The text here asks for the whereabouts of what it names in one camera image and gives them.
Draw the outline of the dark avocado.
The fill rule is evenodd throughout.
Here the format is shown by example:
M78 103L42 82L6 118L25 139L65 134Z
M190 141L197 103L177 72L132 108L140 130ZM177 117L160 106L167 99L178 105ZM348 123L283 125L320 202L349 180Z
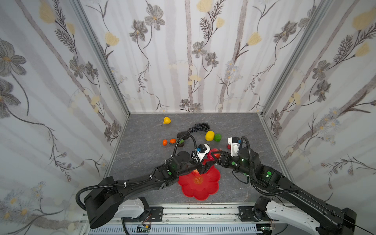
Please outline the dark avocado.
M177 139L182 138L183 140L186 140L186 139L189 138L188 134L189 134L189 132L187 132L187 131L179 132L177 134Z

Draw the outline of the red flower-shaped bowl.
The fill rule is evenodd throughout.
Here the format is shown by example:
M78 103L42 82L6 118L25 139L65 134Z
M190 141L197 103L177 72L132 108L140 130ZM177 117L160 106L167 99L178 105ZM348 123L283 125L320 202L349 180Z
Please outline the red flower-shaped bowl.
M192 172L185 176L180 176L178 184L182 193L186 197L205 201L209 196L214 195L219 190L221 174L215 166L212 166L207 173L195 177Z

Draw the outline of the dark red raspberry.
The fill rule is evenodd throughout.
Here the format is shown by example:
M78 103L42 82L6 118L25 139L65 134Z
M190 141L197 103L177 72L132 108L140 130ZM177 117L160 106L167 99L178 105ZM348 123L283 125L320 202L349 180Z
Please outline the dark red raspberry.
M207 159L209 161L219 160L221 156L220 150L213 148L207 154Z

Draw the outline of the red apple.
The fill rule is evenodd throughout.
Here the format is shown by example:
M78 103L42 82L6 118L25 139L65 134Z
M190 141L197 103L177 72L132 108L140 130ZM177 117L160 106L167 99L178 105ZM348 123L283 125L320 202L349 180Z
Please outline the red apple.
M199 177L199 176L200 176L199 171L196 170L196 169L192 172L192 174L193 174L195 177Z

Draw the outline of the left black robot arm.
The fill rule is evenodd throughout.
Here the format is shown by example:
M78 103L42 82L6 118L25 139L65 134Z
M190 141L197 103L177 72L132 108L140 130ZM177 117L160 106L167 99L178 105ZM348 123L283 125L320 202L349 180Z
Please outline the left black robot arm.
M86 211L90 228L101 227L111 221L119 206L126 200L147 191L161 190L178 182L185 176L198 170L207 171L203 159L210 151L207 144L197 145L191 134L183 137L192 139L194 150L191 153L177 153L176 146L170 158L160 166L156 166L145 176L127 180L114 180L112 176L104 178L98 185L88 186L78 191L75 196L77 205Z

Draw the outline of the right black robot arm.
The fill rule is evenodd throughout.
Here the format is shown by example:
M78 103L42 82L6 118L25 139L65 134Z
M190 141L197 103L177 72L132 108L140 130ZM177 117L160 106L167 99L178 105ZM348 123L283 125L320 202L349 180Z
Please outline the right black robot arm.
M210 150L207 158L217 165L247 177L261 197L249 213L255 220L266 218L291 224L311 235L353 235L356 213L340 209L303 190L281 172L260 162L246 137L230 138L230 152Z

